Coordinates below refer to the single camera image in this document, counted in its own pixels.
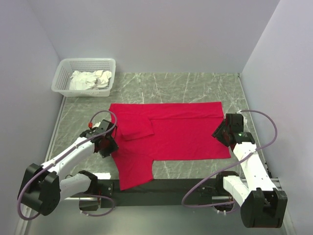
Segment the red t shirt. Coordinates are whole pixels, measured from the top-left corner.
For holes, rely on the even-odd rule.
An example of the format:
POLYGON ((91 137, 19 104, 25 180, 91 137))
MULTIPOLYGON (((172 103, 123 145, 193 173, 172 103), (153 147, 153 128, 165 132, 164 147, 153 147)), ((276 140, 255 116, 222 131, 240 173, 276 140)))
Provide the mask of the red t shirt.
POLYGON ((112 158, 121 190, 153 180, 154 161, 228 159, 229 150, 212 137, 224 113, 221 102, 122 104, 109 110, 117 120, 112 158))

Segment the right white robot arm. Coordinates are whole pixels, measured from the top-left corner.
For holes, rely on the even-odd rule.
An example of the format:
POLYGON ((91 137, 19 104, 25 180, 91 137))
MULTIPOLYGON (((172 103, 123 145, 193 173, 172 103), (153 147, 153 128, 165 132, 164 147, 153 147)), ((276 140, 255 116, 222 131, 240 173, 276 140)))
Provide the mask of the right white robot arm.
POLYGON ((234 171, 217 174, 215 191, 230 194, 240 206, 241 219, 247 228, 280 228, 287 207, 287 195, 272 182, 258 155, 255 140, 244 131, 242 114, 226 114, 212 135, 238 159, 246 181, 234 171))

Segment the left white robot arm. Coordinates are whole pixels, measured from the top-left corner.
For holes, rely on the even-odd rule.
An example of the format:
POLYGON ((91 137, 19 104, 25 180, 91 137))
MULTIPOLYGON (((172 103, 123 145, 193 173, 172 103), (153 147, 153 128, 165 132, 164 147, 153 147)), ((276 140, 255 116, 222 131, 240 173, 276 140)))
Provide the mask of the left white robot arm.
POLYGON ((49 215, 59 202, 83 194, 87 197, 99 197, 98 178, 93 173, 81 170, 74 176, 69 171, 85 157, 100 153, 108 157, 118 149, 112 137, 116 123, 102 120, 99 124, 89 123, 88 130, 82 132, 76 141, 53 159, 38 165, 31 164, 25 170, 18 193, 18 214, 22 214, 21 205, 28 206, 39 215, 49 215))

